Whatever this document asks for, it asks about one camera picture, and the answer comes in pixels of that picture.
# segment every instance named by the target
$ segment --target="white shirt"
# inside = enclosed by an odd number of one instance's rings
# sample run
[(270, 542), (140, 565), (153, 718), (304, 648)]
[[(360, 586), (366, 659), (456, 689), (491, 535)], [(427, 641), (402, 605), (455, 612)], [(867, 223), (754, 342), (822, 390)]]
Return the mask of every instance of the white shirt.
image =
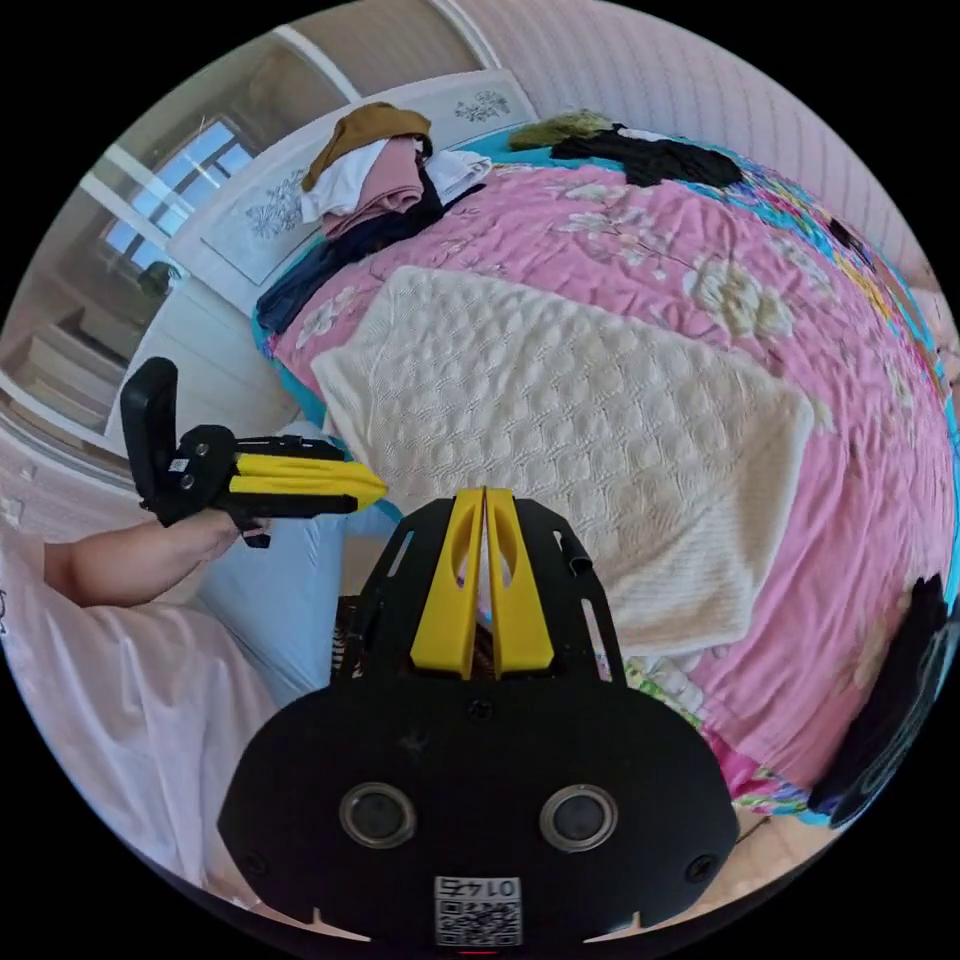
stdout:
[[(74, 786), (155, 863), (303, 926), (262, 904), (217, 831), (241, 754), (276, 712), (230, 634), (212, 617), (165, 604), (82, 609), (44, 583), (43, 553), (41, 541), (0, 521), (0, 638)], [(319, 922), (308, 929), (344, 935)]]
[(328, 213), (344, 216), (360, 204), (364, 181), (377, 162), (387, 140), (376, 140), (338, 157), (317, 177), (312, 190), (300, 194), (304, 223), (314, 223)]

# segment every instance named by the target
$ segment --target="camera lens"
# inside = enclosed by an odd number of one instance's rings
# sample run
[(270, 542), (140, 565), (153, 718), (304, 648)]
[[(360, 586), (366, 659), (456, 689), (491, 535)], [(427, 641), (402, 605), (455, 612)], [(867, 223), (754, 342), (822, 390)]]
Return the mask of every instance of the camera lens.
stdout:
[(373, 850), (388, 850), (416, 831), (416, 813), (409, 798), (386, 783), (362, 783), (340, 803), (340, 823), (348, 836)]
[(593, 850), (617, 825), (613, 797), (599, 787), (576, 784), (558, 790), (543, 805), (540, 832), (552, 847), (565, 853)]

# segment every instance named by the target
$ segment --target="sticker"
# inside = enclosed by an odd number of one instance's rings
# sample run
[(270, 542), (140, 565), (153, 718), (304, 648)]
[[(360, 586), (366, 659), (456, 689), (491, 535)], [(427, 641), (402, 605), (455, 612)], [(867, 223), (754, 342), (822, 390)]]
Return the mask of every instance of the sticker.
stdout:
[(523, 943), (519, 877), (437, 877), (436, 942), (441, 947), (518, 947)]

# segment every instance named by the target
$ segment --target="pink floral bedspread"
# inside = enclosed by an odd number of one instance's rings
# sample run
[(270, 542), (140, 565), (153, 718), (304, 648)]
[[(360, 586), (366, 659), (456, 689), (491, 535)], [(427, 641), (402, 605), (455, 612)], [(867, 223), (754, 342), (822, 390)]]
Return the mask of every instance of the pink floral bedspread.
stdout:
[(628, 663), (635, 686), (701, 729), (735, 796), (769, 770), (801, 790), (816, 781), (913, 582), (946, 577), (954, 529), (942, 401), (892, 294), (839, 244), (828, 256), (822, 237), (821, 249), (805, 242), (798, 218), (801, 229), (783, 229), (749, 204), (676, 183), (627, 186), (598, 167), (498, 167), (420, 236), (338, 273), (273, 343), (318, 390), (310, 361), (345, 343), (408, 264), (553, 291), (748, 354), (801, 387), (817, 425), (749, 636)]

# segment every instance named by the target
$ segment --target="brown cloth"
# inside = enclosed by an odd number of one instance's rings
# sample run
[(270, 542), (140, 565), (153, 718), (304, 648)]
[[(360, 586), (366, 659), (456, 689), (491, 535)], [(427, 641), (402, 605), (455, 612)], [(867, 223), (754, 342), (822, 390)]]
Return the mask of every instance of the brown cloth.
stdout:
[(304, 192), (312, 190), (320, 174), (335, 160), (391, 137), (417, 137), (423, 143), (424, 156), (429, 157), (433, 153), (429, 133), (430, 121), (414, 110), (400, 110), (389, 103), (364, 104), (337, 121), (330, 142), (310, 164), (301, 186)]

